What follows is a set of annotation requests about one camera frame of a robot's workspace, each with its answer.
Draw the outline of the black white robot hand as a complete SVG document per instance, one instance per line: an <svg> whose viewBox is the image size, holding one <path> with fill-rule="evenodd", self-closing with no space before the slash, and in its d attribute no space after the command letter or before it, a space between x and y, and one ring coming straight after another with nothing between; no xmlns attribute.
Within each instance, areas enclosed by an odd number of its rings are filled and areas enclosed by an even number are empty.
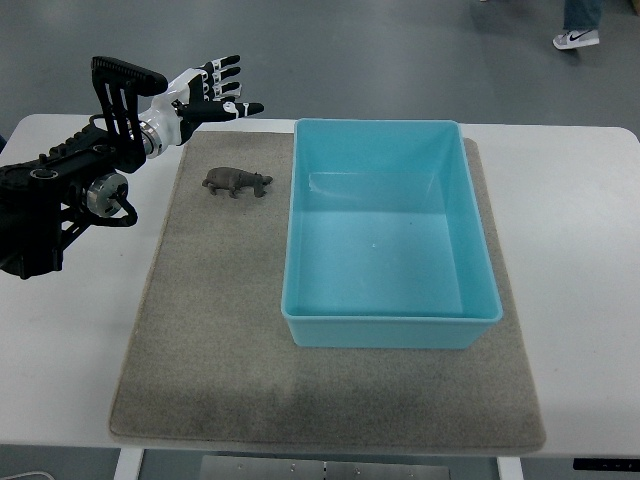
<svg viewBox="0 0 640 480"><path fill-rule="evenodd" d="M264 105L243 102L240 57L230 55L189 68L156 95L139 115L145 155L157 157L170 146L185 144L204 123L229 122L257 115Z"/></svg>

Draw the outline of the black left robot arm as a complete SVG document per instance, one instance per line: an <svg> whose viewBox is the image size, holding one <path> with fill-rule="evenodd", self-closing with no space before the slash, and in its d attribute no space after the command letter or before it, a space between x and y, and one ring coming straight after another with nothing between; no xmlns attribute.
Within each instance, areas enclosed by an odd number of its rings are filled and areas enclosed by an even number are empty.
<svg viewBox="0 0 640 480"><path fill-rule="evenodd" d="M1 269L23 280L61 270L64 250L90 226L138 220L124 177L146 161L138 99L168 81L104 56L91 72L101 113L48 153L1 169Z"/></svg>

